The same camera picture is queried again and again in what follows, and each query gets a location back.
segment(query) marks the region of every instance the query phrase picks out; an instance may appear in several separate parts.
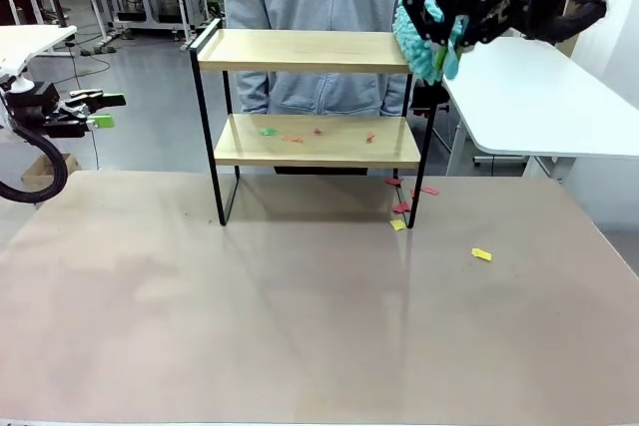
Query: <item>hoodie zipper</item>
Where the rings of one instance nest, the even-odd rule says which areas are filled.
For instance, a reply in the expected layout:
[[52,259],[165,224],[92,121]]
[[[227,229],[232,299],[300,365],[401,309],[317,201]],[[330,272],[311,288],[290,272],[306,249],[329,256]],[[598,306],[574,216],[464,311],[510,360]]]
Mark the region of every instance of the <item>hoodie zipper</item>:
[[[330,0],[330,11],[328,12],[328,29],[332,30],[332,12],[335,7],[335,0]],[[323,113],[323,93],[326,89],[326,84],[328,83],[328,79],[330,78],[330,74],[323,75],[323,83],[321,84],[321,88],[319,89],[318,96],[318,114],[321,115]]]

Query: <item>microfiber duster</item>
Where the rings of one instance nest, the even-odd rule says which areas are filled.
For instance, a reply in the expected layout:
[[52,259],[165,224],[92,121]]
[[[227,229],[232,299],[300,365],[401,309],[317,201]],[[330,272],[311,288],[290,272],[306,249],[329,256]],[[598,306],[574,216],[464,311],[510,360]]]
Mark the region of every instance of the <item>microfiber duster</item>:
[[[425,7],[436,22],[443,20],[443,13],[435,0],[426,0]],[[425,41],[410,21],[402,0],[399,0],[395,12],[392,31],[397,43],[408,62],[408,68],[416,77],[425,80],[429,85],[441,82],[443,74],[448,79],[454,79],[459,69],[459,59],[462,49],[456,46],[457,40],[463,34],[468,24],[467,16],[457,16],[450,33],[447,48],[433,45]]]

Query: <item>wooden shelf board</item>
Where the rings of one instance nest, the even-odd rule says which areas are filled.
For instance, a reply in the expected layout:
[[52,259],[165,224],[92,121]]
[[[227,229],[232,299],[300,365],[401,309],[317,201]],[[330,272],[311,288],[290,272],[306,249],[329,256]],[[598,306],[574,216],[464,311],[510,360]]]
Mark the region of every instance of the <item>wooden shelf board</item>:
[[[262,129],[279,134],[263,136]],[[314,133],[320,129],[321,134]],[[369,132],[375,134],[371,144]],[[304,138],[302,143],[285,137]],[[405,118],[230,115],[215,148],[219,165],[417,169],[419,149]]]
[[223,29],[198,56],[203,70],[408,74],[385,32]]

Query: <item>yellow paper scrap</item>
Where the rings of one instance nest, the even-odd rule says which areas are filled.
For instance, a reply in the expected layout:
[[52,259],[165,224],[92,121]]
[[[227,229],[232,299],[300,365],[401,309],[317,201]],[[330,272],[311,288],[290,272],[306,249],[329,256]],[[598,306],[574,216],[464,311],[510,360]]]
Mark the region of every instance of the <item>yellow paper scrap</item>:
[[390,221],[390,224],[392,224],[392,227],[395,228],[395,231],[402,231],[403,229],[406,229],[406,223],[403,222],[403,219],[392,219]]
[[488,251],[484,251],[483,249],[473,248],[472,255],[477,258],[485,259],[486,261],[492,261],[492,254]]

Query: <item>two-tier wooden shelf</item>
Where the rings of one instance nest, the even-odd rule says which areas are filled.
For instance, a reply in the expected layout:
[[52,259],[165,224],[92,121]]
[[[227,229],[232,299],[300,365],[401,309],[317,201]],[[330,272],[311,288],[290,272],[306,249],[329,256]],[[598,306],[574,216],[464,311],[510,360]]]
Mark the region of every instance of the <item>two-tier wooden shelf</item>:
[[[345,167],[417,170],[417,185],[408,226],[414,225],[421,178],[432,135],[428,117],[420,153],[406,121],[412,78],[390,33],[313,32],[291,30],[225,30],[216,21],[190,49],[200,115],[213,179],[220,224],[229,219],[241,166]],[[223,74],[227,122],[213,146],[201,71]],[[234,114],[229,71],[331,72],[407,75],[401,117]],[[278,131],[262,135],[263,129]],[[374,133],[368,143],[366,137]],[[301,143],[283,141],[302,137]],[[236,183],[226,206],[217,166],[234,166]],[[401,189],[397,189],[403,201]]]

